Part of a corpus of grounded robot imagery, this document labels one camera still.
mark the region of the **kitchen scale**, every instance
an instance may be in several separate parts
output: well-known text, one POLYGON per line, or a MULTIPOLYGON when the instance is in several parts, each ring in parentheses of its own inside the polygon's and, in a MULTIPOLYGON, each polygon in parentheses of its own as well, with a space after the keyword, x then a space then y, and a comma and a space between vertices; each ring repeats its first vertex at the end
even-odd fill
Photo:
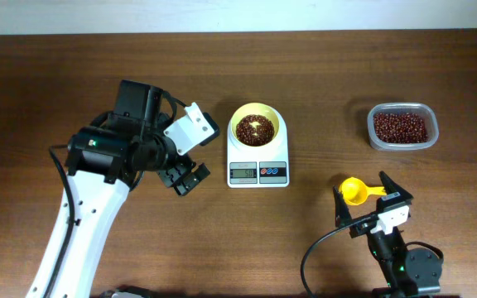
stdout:
POLYGON ((281 114, 262 103, 240 107, 228 125, 228 185, 232 188, 285 187, 290 182, 287 125, 281 114), (273 139, 251 147, 238 140, 237 124, 248 115, 262 115, 273 124, 273 139))

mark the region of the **plastic container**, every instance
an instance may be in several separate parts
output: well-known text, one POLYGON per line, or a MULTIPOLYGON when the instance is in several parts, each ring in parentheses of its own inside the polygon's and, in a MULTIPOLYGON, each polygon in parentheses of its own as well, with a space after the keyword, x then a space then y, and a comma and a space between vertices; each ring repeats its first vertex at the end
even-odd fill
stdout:
POLYGON ((368 114, 369 142, 371 147, 380 151, 410 151, 426 149, 437 142, 439 128, 436 115, 427 105, 422 103, 382 103, 374 107, 368 114), (424 120, 428 133, 428 142, 416 144, 394 144, 381 141, 374 131, 373 117, 377 113, 414 113, 424 120))

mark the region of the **brown table surface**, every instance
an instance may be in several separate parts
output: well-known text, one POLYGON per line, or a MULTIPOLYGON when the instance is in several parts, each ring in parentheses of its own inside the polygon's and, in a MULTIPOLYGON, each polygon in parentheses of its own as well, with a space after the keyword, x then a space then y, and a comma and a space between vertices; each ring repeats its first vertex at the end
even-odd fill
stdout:
MULTIPOLYGON (((477 296, 477 30, 0 36, 0 297, 24 296, 58 212, 47 154, 113 108, 133 79, 197 102, 223 130, 191 156, 211 171, 187 197, 146 175, 113 223, 93 294, 120 285, 188 294, 296 295, 308 246, 334 228, 331 187, 386 171, 415 199, 406 241, 443 250, 442 293, 477 296), (291 183, 230 189, 226 127, 242 104, 276 108, 288 127, 291 183), (430 149, 369 146, 378 103, 436 113, 430 149)), ((351 208, 374 209, 374 199, 351 208)), ((322 244, 313 291, 385 286, 365 237, 322 244)))

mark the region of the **white wall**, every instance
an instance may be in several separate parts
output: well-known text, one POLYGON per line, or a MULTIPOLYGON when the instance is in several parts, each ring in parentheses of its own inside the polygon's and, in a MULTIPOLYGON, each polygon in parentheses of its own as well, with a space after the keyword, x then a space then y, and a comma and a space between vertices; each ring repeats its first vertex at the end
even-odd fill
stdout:
POLYGON ((477 27, 477 0, 0 0, 0 34, 477 27))

